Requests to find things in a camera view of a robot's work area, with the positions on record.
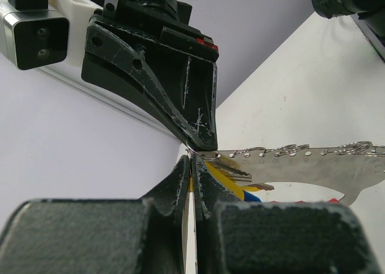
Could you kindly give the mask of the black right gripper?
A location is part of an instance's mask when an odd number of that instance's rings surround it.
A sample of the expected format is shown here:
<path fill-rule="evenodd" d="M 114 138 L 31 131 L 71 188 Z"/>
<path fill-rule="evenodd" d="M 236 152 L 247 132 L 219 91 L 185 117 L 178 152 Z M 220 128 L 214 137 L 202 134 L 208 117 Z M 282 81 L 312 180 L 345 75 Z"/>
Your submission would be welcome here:
<path fill-rule="evenodd" d="M 178 0 L 104 0 L 87 27 L 82 80 L 135 104 L 197 151 L 218 148 L 217 59 Z"/>

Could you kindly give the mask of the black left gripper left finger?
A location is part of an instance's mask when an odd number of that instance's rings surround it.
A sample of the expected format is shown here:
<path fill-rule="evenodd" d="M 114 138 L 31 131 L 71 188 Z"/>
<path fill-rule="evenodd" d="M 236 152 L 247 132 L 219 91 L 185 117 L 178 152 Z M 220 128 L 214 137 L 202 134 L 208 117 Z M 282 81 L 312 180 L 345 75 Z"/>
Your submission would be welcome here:
<path fill-rule="evenodd" d="M 183 273 L 190 161 L 139 199 L 35 199 L 1 233 L 2 273 Z"/>

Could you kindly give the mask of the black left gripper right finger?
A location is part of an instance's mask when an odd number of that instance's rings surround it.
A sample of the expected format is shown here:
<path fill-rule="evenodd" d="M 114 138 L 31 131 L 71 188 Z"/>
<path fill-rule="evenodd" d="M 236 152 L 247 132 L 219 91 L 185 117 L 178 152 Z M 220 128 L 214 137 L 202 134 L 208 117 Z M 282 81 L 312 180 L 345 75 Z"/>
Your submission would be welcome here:
<path fill-rule="evenodd" d="M 243 201 L 199 157 L 191 174 L 198 273 L 380 273 L 348 207 Z"/>

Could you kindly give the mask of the metal keyring holder red handle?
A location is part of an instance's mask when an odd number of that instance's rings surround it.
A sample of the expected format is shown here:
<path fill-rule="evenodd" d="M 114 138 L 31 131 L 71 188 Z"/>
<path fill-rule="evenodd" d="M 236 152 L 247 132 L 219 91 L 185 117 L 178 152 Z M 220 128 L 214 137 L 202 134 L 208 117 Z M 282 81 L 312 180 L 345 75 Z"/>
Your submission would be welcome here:
<path fill-rule="evenodd" d="M 240 150 L 197 151 L 189 154 L 210 162 L 235 177 L 238 186 L 254 183 L 303 183 L 339 192 L 345 206 L 360 193 L 384 181 L 384 146 L 370 141 L 337 147 L 312 148 L 291 144 L 279 148 L 252 147 Z"/>

